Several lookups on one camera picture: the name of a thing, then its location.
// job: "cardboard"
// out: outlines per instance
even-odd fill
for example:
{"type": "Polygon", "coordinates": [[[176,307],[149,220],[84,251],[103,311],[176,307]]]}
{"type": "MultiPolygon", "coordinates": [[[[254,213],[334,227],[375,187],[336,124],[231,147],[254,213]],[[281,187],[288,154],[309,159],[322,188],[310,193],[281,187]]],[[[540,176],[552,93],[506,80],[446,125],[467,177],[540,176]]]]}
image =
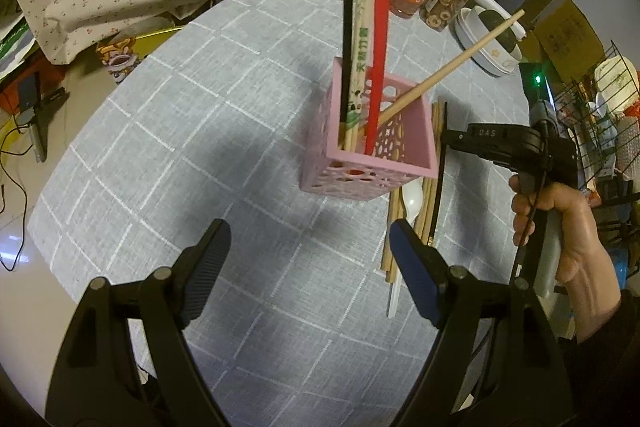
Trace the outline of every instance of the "cardboard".
{"type": "Polygon", "coordinates": [[[604,58],[600,39],[571,0],[539,22],[533,31],[565,84],[580,80],[604,58]]]}

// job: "wrist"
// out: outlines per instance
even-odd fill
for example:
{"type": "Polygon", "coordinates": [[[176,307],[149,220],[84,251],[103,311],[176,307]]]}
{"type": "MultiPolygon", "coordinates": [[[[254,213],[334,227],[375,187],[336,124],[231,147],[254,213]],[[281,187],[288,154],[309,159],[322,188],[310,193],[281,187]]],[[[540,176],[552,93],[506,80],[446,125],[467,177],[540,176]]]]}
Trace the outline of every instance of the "wrist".
{"type": "Polygon", "coordinates": [[[620,305],[620,288],[613,263],[604,247],[575,259],[575,276],[565,288],[574,309],[578,342],[588,339],[613,316],[620,305]]]}

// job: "table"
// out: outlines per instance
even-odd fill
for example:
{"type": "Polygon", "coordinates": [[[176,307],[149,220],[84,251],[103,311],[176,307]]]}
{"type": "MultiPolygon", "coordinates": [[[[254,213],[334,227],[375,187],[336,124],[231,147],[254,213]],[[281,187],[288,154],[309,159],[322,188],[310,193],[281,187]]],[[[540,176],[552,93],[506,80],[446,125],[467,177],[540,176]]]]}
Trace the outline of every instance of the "table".
{"type": "MultiPolygon", "coordinates": [[[[216,217],[233,246],[185,331],[235,426],[386,426],[435,330],[402,288],[385,316],[387,202],[298,189],[306,126],[340,54],[336,0],[225,0],[172,37],[100,106],[36,204],[29,231],[77,301],[88,281],[171,265],[216,217]]],[[[460,52],[452,33],[390,19],[388,70],[421,80],[460,52]]],[[[450,128],[526,123],[514,74],[469,61],[430,92],[450,128]]],[[[509,173],[447,154],[436,245],[449,264],[506,280],[509,173]]],[[[150,368],[139,323],[136,358],[150,368]]]]}

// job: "red utensil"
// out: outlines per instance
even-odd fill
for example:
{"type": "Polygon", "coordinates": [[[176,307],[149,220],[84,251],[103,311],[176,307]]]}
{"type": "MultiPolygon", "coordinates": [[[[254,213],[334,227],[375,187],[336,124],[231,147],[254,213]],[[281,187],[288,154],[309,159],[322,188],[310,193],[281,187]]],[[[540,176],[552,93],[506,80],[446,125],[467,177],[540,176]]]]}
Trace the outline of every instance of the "red utensil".
{"type": "Polygon", "coordinates": [[[367,120],[367,140],[365,154],[373,154],[378,135],[380,102],[385,80],[386,37],[389,26],[389,0],[374,0],[373,14],[373,66],[370,70],[371,94],[369,95],[369,120],[367,120]]]}

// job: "tiled floor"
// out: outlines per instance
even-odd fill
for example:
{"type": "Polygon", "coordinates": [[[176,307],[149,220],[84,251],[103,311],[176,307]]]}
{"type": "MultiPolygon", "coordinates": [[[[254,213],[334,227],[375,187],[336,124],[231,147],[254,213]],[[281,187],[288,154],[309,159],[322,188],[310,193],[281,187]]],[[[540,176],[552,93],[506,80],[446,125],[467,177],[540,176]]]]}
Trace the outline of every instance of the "tiled floor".
{"type": "MultiPolygon", "coordinates": [[[[2,156],[8,172],[27,190],[28,214],[69,142],[115,87],[92,49],[76,58],[63,85],[70,96],[49,125],[46,162],[37,164],[32,152],[2,156]]],[[[12,150],[21,152],[29,144],[23,136],[12,150]]],[[[0,255],[10,265],[22,240],[24,196],[5,176],[2,183],[6,209],[0,214],[0,255]]],[[[44,413],[51,370],[74,309],[27,236],[15,270],[0,267],[0,363],[39,413],[44,413]]]]}

